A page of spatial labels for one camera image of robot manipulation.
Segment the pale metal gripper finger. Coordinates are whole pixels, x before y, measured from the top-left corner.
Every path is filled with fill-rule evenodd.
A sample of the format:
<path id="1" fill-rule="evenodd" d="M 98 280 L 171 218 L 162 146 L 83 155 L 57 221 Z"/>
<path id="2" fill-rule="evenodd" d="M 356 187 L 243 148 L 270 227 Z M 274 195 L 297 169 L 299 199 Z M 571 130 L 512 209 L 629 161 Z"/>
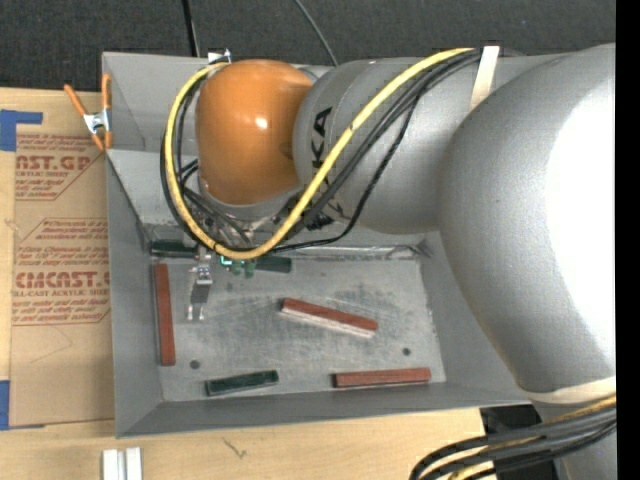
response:
<path id="1" fill-rule="evenodd" d="M 198 302 L 198 272 L 196 267 L 189 270 L 189 304 L 187 306 L 187 320 L 193 321 L 199 308 Z"/>
<path id="2" fill-rule="evenodd" d="M 205 318 L 204 308 L 207 304 L 212 285 L 213 278 L 210 267 L 199 266 L 197 272 L 197 313 L 199 321 Z"/>

